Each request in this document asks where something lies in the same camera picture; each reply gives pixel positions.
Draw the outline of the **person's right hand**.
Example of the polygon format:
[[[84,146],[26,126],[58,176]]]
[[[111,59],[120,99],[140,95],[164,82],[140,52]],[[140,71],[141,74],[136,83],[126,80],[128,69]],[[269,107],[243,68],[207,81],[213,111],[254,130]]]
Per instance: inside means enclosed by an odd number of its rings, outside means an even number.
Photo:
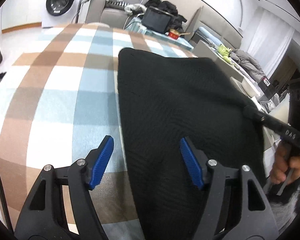
[[[270,172],[270,181],[273,184],[280,184],[287,182],[291,184],[300,178],[300,155],[286,158],[290,154],[291,146],[284,141],[279,142],[276,152],[275,160]],[[287,179],[286,172],[288,169],[293,169],[293,173],[289,179]]]

